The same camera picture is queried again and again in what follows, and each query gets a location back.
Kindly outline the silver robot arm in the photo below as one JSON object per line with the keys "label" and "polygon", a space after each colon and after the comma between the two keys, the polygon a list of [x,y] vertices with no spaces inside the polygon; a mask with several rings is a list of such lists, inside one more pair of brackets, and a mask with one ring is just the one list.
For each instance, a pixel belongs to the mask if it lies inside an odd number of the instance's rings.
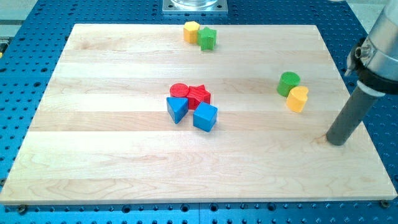
{"label": "silver robot arm", "polygon": [[345,75],[352,72],[375,91],[397,94],[397,0],[384,6],[368,36],[351,49]]}

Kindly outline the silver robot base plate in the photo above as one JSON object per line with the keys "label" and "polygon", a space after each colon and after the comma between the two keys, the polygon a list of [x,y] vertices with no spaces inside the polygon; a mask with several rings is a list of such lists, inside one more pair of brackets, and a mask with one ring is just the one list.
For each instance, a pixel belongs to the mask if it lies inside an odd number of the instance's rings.
{"label": "silver robot base plate", "polygon": [[164,14],[228,12],[227,0],[162,0]]}

